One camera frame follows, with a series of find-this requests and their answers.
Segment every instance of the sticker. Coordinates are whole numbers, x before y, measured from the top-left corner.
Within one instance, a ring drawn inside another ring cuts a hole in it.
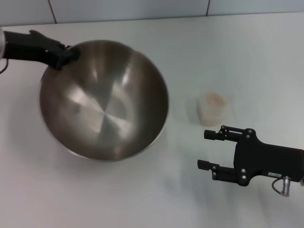
[[[281,175],[281,174],[274,173],[274,172],[269,172],[269,173],[268,173],[268,176],[281,177],[282,175]]]

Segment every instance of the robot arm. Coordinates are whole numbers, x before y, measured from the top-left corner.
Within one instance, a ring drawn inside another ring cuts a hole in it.
[[[77,48],[47,38],[36,31],[29,34],[3,31],[0,28],[0,59],[19,59],[45,63],[54,69],[79,58]]]
[[[198,160],[198,168],[211,170],[214,180],[247,186],[250,180],[257,175],[283,179],[283,191],[281,192],[283,196],[289,195],[290,181],[304,184],[303,150],[265,144],[258,140],[256,131],[249,128],[243,130],[221,126],[218,133],[205,130],[204,138],[237,143],[233,161],[234,168]]]

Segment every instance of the translucent cup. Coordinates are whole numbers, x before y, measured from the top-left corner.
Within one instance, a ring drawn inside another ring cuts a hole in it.
[[[198,98],[198,113],[200,122],[205,126],[220,124],[227,109],[227,101],[218,93],[206,92]]]

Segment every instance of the tile grout line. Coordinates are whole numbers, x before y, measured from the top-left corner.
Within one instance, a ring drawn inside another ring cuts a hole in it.
[[[209,1],[208,1],[208,6],[207,6],[206,17],[208,16],[208,13],[209,13],[209,6],[210,6],[210,2],[211,2],[211,0],[209,0]]]
[[[51,1],[50,1],[50,0],[47,0],[47,2],[48,2],[48,5],[49,5],[49,7],[50,7],[50,9],[51,9],[51,13],[52,13],[52,15],[53,15],[54,22],[55,22],[55,24],[57,24],[57,20],[56,20],[54,11],[53,11],[53,7],[52,7],[52,4],[51,4]]]

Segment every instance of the cable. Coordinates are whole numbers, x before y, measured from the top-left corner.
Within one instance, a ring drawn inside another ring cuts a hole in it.
[[[5,67],[0,71],[0,74],[2,74],[8,68],[8,66],[9,66],[9,59],[7,58]]]
[[[274,181],[272,182],[272,184],[271,184],[272,189],[275,190],[276,193],[278,193],[278,194],[280,194],[280,195],[281,195],[281,192],[280,192],[278,189],[275,188],[275,183],[276,183],[277,181],[281,180],[281,179],[282,179],[282,178],[278,178],[278,179],[274,180]]]

